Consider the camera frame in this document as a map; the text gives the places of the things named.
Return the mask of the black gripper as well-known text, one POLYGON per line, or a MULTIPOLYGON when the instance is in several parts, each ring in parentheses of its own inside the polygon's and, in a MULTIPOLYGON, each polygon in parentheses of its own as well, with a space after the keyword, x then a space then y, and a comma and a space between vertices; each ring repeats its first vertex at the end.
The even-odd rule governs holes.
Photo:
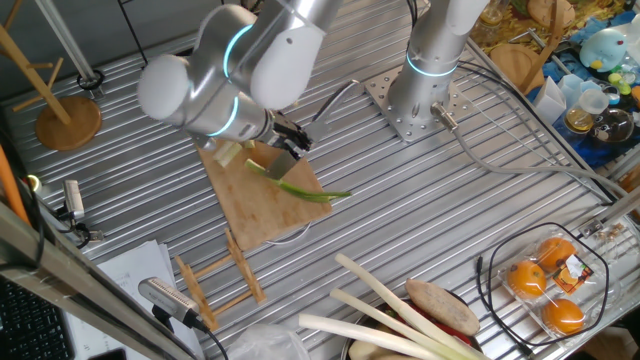
POLYGON ((306 148, 311 148, 313 145, 313 140, 305 130, 282 114, 274 115, 272 130, 276 134, 272 146, 286 150, 295 161, 304 158, 308 153, 306 148))

